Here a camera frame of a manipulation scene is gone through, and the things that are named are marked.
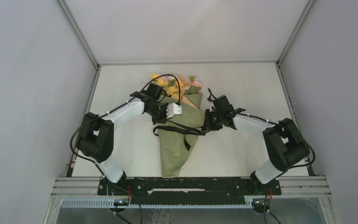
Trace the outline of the yellow flower stem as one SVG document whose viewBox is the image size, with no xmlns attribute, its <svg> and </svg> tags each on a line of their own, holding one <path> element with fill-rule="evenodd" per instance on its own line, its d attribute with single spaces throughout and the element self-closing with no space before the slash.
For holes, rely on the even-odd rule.
<svg viewBox="0 0 358 224">
<path fill-rule="evenodd" d="M 155 84 L 162 87 L 166 91 L 167 96 L 180 101 L 183 97 L 183 82 L 177 76 L 174 75 L 162 77 L 159 76 L 160 75 L 158 73 L 152 73 L 151 80 L 154 80 Z"/>
</svg>

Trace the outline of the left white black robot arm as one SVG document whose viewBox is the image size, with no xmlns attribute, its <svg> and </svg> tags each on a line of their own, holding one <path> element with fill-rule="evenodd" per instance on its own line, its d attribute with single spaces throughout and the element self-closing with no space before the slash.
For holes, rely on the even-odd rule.
<svg viewBox="0 0 358 224">
<path fill-rule="evenodd" d="M 152 121 L 166 121 L 168 104 L 160 103 L 162 94 L 166 94 L 162 87 L 149 84 L 145 90 L 133 92 L 129 100 L 104 114 L 89 112 L 70 138 L 72 153 L 93 163 L 102 176 L 110 181 L 109 189 L 117 195 L 126 191 L 127 182 L 122 179 L 124 171 L 112 155 L 114 132 L 144 113 L 149 114 Z"/>
</svg>

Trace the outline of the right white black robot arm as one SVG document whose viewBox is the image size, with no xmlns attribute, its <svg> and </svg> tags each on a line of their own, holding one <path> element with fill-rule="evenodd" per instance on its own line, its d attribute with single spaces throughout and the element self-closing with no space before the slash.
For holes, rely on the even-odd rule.
<svg viewBox="0 0 358 224">
<path fill-rule="evenodd" d="M 300 161 L 315 154 L 292 119 L 273 122 L 246 113 L 243 108 L 234 109 L 225 95 L 216 97 L 210 94 L 207 100 L 212 106 L 205 111 L 203 131 L 218 131 L 228 127 L 264 140 L 268 160 L 250 175 L 251 189 L 256 194 L 263 194 L 273 179 L 292 168 L 299 168 Z"/>
</svg>

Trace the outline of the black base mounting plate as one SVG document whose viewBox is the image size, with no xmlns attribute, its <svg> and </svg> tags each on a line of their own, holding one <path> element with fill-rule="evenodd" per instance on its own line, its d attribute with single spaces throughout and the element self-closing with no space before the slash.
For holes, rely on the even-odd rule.
<svg viewBox="0 0 358 224">
<path fill-rule="evenodd" d="M 274 193 L 281 193 L 278 180 L 258 185 L 249 177 L 126 177 L 118 183 L 101 178 L 97 190 L 99 196 L 122 196 L 137 204 L 234 203 Z"/>
</svg>

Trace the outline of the aluminium frame rail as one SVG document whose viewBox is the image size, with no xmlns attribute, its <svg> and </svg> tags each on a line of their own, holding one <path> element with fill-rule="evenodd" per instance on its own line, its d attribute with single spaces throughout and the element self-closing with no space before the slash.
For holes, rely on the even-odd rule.
<svg viewBox="0 0 358 224">
<path fill-rule="evenodd" d="M 282 176 L 278 181 L 281 193 L 274 193 L 274 198 L 332 197 L 324 176 Z M 59 177 L 50 197 L 98 198 L 98 189 L 98 177 Z"/>
</svg>

